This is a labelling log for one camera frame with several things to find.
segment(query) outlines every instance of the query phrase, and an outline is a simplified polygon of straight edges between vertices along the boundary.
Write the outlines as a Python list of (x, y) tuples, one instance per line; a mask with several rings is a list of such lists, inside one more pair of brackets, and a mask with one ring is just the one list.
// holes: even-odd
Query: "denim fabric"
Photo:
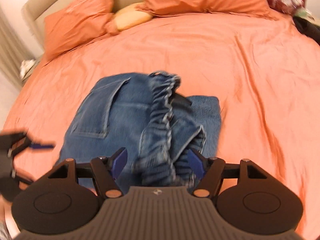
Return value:
[[(179, 76), (165, 72), (100, 79), (69, 126), (58, 162), (89, 162), (126, 147), (128, 162), (116, 180), (124, 193), (130, 186), (193, 187), (186, 151), (215, 155), (220, 107), (215, 97), (189, 97), (191, 106), (171, 102), (179, 85)], [(79, 183), (92, 187), (88, 179)]]

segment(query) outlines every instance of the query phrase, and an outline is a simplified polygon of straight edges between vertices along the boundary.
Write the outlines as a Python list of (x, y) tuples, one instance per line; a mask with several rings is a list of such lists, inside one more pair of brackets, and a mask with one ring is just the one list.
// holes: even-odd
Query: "pocket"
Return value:
[(92, 89), (76, 113), (71, 134), (105, 138), (114, 97), (129, 80), (130, 78), (127, 78)]

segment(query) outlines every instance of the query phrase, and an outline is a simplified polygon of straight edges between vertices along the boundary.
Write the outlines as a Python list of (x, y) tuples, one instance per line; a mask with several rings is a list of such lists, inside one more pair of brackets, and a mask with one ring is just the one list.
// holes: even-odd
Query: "mattress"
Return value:
[(228, 163), (249, 158), (289, 187), (304, 205), (297, 233), (315, 239), (320, 234), (320, 47), (301, 35), (290, 17), (278, 18), (200, 13), (154, 18), (49, 63), (43, 60), (4, 129), (28, 129), (56, 147), (24, 152), (15, 160), (17, 169), (37, 179), (52, 167), (77, 108), (100, 78), (164, 70), (181, 76), (182, 95), (219, 98), (217, 156)]

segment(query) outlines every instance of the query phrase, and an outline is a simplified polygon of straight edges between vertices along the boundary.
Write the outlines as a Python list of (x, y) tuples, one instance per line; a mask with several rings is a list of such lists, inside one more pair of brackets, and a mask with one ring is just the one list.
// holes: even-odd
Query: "yellow cushion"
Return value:
[(137, 11), (136, 6), (139, 4), (141, 3), (131, 4), (116, 12), (114, 21), (118, 31), (130, 29), (152, 19), (153, 16), (151, 14)]

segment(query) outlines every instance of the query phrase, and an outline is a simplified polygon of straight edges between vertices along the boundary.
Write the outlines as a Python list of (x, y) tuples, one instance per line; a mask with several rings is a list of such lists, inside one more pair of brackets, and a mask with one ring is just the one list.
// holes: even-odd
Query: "beige curtain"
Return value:
[(32, 58), (31, 53), (9, 25), (0, 7), (0, 71), (20, 89), (22, 87), (19, 75), (21, 62)]

